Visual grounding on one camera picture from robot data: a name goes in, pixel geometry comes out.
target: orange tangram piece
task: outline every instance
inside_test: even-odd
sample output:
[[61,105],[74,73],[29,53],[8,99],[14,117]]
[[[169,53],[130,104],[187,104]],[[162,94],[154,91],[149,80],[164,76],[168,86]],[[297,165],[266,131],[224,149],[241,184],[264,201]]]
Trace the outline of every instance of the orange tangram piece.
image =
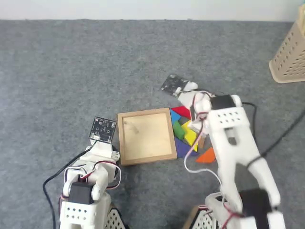
[[216,159],[215,153],[212,147],[208,148],[208,150],[202,154],[199,158],[197,158],[197,163],[210,164],[213,163]]

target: yellow tangram piece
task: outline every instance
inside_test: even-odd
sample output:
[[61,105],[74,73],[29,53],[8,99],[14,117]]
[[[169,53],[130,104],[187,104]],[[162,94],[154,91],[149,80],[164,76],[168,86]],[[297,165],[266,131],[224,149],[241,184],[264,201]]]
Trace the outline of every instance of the yellow tangram piece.
[[[187,121],[186,123],[184,123],[181,127],[182,129],[185,131],[185,135],[184,135],[184,139],[186,140],[186,142],[192,146],[193,143],[196,140],[196,133],[195,131],[191,130],[190,128],[187,127],[187,125],[190,123],[190,121]],[[198,144],[195,145],[194,150],[197,152],[198,149]]]

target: white laundry basket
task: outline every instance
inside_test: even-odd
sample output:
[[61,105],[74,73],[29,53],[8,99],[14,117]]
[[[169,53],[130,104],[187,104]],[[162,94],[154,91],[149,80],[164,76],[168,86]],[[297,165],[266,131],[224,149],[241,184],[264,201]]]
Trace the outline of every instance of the white laundry basket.
[[297,22],[269,62],[269,68],[278,83],[305,81],[305,37]]

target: blue tangram piece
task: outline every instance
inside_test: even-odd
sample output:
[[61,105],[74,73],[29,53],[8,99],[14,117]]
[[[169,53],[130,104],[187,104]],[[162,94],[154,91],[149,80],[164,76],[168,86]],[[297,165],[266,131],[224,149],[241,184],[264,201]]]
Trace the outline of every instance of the blue tangram piece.
[[172,125],[173,125],[176,121],[179,121],[179,119],[181,118],[181,115],[177,114],[172,109],[170,109],[170,112],[171,112],[171,120],[172,120]]
[[[175,144],[178,158],[185,157],[186,153],[191,148],[188,144],[180,141],[177,137],[175,137]],[[190,156],[198,156],[198,153],[193,150]]]

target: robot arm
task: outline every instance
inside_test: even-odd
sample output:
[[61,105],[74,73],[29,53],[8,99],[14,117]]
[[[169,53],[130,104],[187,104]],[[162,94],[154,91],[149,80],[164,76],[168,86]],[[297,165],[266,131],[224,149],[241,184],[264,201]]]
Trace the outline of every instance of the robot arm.
[[[282,213],[275,210],[280,204],[280,194],[265,159],[261,158],[249,167],[257,179],[260,189],[238,192],[235,184],[236,164],[246,166],[259,156],[256,143],[250,130],[250,123],[237,95],[213,96],[209,92],[193,91],[180,93],[178,100],[191,112],[189,127],[209,134],[219,165],[218,175],[222,182],[221,194],[211,194],[206,204],[214,212],[218,222],[223,225],[230,216],[224,203],[215,197],[223,196],[230,209],[247,217],[230,220],[228,229],[284,229]],[[255,203],[255,198],[264,202]]]
[[[108,223],[111,204],[107,189],[116,188],[121,181],[121,169],[116,165],[119,152],[112,150],[116,122],[96,117],[90,133],[91,146],[64,172],[63,201],[60,229],[104,229]],[[119,172],[116,186],[109,184]]]
[[114,158],[104,157],[101,148],[109,144],[97,142],[92,150],[76,161],[65,173],[65,200],[61,204],[61,229],[104,229],[111,198],[106,189],[114,181],[117,168]]

